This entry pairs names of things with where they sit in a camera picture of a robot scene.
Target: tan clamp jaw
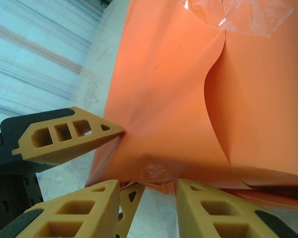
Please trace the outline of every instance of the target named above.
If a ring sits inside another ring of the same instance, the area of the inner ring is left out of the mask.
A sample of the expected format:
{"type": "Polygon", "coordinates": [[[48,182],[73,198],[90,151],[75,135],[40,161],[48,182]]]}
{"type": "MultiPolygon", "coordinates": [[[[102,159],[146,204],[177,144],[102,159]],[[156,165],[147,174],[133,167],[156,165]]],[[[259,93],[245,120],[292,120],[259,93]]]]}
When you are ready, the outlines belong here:
{"type": "Polygon", "coordinates": [[[121,135],[124,129],[80,108],[71,116],[32,123],[18,140],[25,161],[59,165],[121,135]]]}
{"type": "Polygon", "coordinates": [[[119,182],[108,180],[41,202],[25,212],[43,212],[17,238],[113,238],[119,212],[119,182]]]}
{"type": "Polygon", "coordinates": [[[256,211],[266,208],[196,181],[177,181],[181,238],[278,238],[256,211]]]}

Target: orange plastic sheet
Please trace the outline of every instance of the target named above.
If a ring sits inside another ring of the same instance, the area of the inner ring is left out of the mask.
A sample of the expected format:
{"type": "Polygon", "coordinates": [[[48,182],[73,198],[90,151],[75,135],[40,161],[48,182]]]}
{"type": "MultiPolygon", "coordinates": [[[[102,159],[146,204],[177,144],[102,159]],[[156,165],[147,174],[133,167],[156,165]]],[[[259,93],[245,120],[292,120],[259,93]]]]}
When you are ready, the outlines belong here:
{"type": "Polygon", "coordinates": [[[87,185],[298,185],[298,1],[282,2],[296,11],[264,39],[176,0],[131,0],[104,114],[126,134],[97,150],[87,185]]]}

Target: concrete floor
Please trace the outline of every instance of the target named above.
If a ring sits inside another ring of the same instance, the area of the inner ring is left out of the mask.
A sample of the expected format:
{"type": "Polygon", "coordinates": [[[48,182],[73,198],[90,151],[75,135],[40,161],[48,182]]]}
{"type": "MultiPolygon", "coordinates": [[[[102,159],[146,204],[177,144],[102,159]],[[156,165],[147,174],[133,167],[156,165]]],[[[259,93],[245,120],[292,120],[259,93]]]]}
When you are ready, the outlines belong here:
{"type": "MultiPolygon", "coordinates": [[[[74,106],[103,115],[129,0],[113,0],[105,10],[98,34],[72,99],[74,106]]],[[[44,200],[84,187],[94,152],[38,174],[44,200]]],[[[298,211],[272,208],[298,233],[298,211]]],[[[146,190],[128,238],[179,237],[175,198],[146,190]]]]}

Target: plastic wrap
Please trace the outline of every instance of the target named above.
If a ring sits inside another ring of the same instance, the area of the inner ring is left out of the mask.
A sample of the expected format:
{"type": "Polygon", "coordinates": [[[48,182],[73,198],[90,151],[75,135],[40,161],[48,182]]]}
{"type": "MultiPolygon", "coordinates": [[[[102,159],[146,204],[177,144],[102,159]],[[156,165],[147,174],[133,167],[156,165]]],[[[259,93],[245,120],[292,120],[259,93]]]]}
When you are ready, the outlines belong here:
{"type": "Polygon", "coordinates": [[[167,192],[188,178],[226,189],[298,186],[293,7],[262,39],[210,27],[178,1],[132,0],[104,114],[126,134],[96,152],[87,185],[119,179],[167,192]]]}
{"type": "Polygon", "coordinates": [[[179,1],[215,29],[265,38],[270,37],[294,11],[292,7],[278,0],[179,1]]]}
{"type": "Polygon", "coordinates": [[[145,189],[127,238],[179,238],[176,197],[168,193],[145,189]]]}

